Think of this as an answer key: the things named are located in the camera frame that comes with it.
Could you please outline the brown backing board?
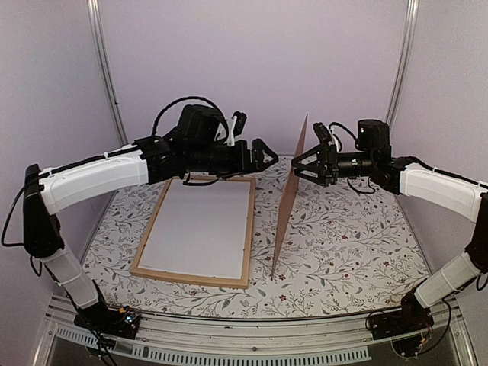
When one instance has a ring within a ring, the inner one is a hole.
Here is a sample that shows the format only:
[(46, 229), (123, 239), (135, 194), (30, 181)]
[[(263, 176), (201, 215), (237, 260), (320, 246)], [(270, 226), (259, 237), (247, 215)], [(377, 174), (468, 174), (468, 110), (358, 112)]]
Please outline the brown backing board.
[(281, 247), (284, 241), (287, 225), (293, 209), (294, 200), (297, 194), (299, 185), (299, 178), (293, 173), (293, 169), (290, 168), (287, 176), (287, 180), (284, 186), (284, 190), (281, 195), (281, 200), (278, 206), (278, 218), (276, 225), (276, 232), (274, 237), (274, 254), (271, 264), (271, 279), (275, 277), (275, 270), (278, 264), (278, 259), (281, 251)]

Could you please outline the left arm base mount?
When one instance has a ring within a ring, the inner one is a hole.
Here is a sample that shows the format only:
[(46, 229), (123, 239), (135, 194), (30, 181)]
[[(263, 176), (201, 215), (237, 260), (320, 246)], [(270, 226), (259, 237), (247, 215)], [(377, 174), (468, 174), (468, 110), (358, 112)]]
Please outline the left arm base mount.
[(92, 332), (135, 339), (140, 327), (140, 313), (129, 306), (111, 309), (102, 295), (90, 307), (81, 308), (72, 302), (77, 315), (74, 324)]

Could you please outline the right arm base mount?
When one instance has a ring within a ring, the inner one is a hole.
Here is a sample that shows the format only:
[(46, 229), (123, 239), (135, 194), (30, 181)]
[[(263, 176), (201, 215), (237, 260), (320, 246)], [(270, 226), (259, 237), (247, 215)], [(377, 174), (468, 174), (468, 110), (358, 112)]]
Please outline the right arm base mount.
[(393, 350), (404, 358), (420, 355), (432, 337), (434, 320), (429, 308), (422, 307), (413, 295), (405, 296), (400, 309), (392, 312), (378, 311), (368, 315), (365, 326), (373, 339), (386, 339), (425, 329), (427, 335), (416, 335), (393, 342)]

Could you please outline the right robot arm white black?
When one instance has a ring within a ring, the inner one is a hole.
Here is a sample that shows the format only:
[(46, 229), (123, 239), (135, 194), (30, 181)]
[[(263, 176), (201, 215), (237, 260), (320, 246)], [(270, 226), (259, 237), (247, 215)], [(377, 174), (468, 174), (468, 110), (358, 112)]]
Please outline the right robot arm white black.
[(487, 186), (449, 175), (420, 162), (413, 156), (393, 158), (389, 149), (336, 152), (317, 146), (292, 160), (294, 174), (318, 185), (334, 185), (339, 178), (368, 176), (379, 188), (397, 196), (424, 201), (448, 210), (474, 224), (467, 246), (412, 294), (412, 303), (399, 310), (394, 325), (411, 332), (424, 318), (422, 308), (480, 275), (487, 273)]

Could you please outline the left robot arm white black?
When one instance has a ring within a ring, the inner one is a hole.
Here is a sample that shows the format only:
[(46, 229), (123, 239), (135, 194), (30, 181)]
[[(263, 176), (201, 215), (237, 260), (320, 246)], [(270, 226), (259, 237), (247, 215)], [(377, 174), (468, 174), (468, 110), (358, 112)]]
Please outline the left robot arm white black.
[(84, 309), (85, 320), (96, 330), (113, 325), (113, 314), (100, 303), (101, 295), (61, 237), (57, 214), (88, 199), (121, 188), (153, 185), (190, 172), (217, 178), (262, 172), (278, 162), (278, 154), (262, 140), (198, 142), (184, 137), (150, 136), (121, 149), (92, 156), (58, 168), (31, 165), (14, 201), (22, 203), (23, 234), (19, 243), (39, 259)]

